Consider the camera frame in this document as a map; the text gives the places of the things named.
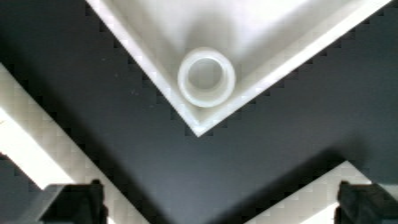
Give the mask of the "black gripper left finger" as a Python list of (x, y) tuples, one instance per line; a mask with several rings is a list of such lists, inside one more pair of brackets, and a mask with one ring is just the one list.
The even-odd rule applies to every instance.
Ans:
[(88, 184), (56, 186), (58, 193), (38, 216), (42, 224), (108, 224), (102, 184), (97, 179)]

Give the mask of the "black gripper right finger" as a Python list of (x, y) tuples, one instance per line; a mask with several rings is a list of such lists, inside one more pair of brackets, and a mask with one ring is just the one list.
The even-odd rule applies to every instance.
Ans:
[(333, 224), (398, 224), (398, 200), (378, 184), (339, 183)]

